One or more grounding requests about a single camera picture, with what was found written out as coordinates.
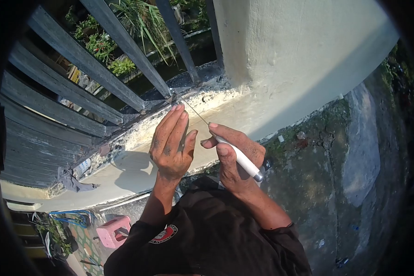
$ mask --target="concrete floor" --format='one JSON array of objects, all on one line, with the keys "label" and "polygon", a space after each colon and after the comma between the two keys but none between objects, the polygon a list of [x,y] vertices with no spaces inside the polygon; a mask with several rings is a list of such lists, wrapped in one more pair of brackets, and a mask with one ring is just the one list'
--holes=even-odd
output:
[{"label": "concrete floor", "polygon": [[[300,131],[304,140],[297,138]],[[313,274],[373,274],[395,226],[408,171],[403,123],[378,69],[344,99],[261,142],[274,159],[261,188],[298,225]],[[184,179],[182,191],[217,171],[215,165]],[[134,223],[146,201],[93,211],[99,223],[118,215]],[[112,250],[101,251],[105,259]],[[343,258],[348,262],[337,268]]]}]

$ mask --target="hand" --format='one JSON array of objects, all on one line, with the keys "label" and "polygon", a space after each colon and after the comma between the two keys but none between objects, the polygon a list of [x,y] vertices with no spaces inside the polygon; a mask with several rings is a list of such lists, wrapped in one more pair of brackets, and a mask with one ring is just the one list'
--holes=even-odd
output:
[{"label": "hand", "polygon": [[[209,129],[212,133],[221,136],[239,148],[256,167],[261,167],[265,155],[265,148],[263,146],[252,141],[245,133],[231,129],[225,125],[209,123]],[[216,146],[216,152],[221,163],[219,179],[227,190],[237,194],[250,191],[254,188],[256,182],[236,163],[236,152],[230,145],[218,143],[213,136],[201,141],[201,145],[204,148],[213,148]]]},{"label": "hand", "polygon": [[178,147],[185,134],[188,113],[184,105],[173,106],[155,129],[150,146],[150,158],[158,167],[158,178],[177,185],[193,161],[197,130],[186,136],[182,151]]}]

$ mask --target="plastic stool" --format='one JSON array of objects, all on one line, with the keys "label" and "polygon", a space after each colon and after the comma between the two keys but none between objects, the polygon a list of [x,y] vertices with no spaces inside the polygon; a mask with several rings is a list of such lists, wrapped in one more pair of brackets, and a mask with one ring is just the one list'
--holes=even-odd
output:
[{"label": "plastic stool", "polygon": [[105,247],[109,248],[120,247],[127,239],[127,236],[122,235],[120,232],[120,230],[122,230],[122,232],[125,232],[125,230],[122,228],[126,228],[127,234],[129,233],[130,218],[128,216],[116,217],[98,227],[97,233],[101,243]]}]

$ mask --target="wall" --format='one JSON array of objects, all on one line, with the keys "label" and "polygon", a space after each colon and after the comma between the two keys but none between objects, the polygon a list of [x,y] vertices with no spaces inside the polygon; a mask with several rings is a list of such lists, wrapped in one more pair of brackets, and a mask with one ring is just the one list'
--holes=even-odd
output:
[{"label": "wall", "polygon": [[[187,96],[206,121],[226,124],[259,140],[346,94],[386,57],[398,34],[373,0],[214,0],[230,84],[205,83]],[[93,170],[83,182],[94,191],[66,192],[42,200],[40,211],[77,209],[132,195],[153,187],[156,167],[147,153],[156,125],[167,109],[115,138],[120,157]],[[198,140],[206,125],[187,108]],[[195,148],[190,170],[216,160],[215,150]],[[105,163],[92,158],[95,167]],[[4,193],[18,201],[18,195]]]}]

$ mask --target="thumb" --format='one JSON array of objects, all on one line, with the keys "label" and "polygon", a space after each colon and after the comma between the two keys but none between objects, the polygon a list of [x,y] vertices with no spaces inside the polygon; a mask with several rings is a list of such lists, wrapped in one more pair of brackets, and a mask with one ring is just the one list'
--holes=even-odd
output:
[{"label": "thumb", "polygon": [[216,145],[216,152],[225,175],[228,177],[237,177],[236,152],[232,146],[227,143],[219,143]]}]

